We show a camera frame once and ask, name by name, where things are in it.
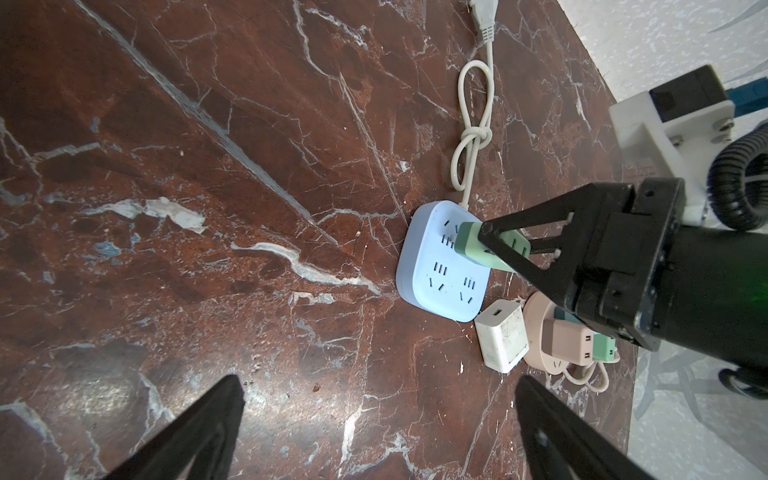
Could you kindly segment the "pink plug adapter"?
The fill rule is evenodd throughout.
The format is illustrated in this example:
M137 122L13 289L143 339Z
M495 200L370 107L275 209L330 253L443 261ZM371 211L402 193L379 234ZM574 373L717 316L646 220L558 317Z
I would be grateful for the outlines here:
M594 361L595 333L584 325L567 320L545 318L542 324L543 353L577 366Z

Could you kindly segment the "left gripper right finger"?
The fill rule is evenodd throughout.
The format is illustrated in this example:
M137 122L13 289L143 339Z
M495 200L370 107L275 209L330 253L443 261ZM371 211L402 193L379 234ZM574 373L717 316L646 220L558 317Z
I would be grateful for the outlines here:
M534 479L652 479L535 378L521 377L515 404Z

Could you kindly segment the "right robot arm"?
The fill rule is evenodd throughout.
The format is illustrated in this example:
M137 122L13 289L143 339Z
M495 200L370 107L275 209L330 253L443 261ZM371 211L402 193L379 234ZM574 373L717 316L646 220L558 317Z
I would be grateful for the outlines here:
M685 183L591 183L484 222L479 240L591 329L720 359L724 387L767 396L767 130L725 147L706 179L719 228L683 222Z

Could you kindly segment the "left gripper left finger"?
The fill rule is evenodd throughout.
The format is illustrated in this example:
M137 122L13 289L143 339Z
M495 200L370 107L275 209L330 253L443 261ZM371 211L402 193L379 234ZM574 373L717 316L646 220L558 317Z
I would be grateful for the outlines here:
M226 479L245 400L240 379L226 375L108 479Z

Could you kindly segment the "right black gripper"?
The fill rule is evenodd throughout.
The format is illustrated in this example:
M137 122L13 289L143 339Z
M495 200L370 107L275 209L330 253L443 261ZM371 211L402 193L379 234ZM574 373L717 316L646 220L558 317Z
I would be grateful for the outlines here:
M767 237L681 223L681 180L590 183L482 223L478 240L558 306L648 348L767 367ZM508 231L561 222L524 256Z

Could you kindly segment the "teal plug adapter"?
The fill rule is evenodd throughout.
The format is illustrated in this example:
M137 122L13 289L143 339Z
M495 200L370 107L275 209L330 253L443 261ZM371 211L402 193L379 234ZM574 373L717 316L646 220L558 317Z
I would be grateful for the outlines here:
M575 315L571 314L570 312L560 308L556 307L554 309L554 318L557 320L564 320L575 324L582 324L582 321L576 317Z

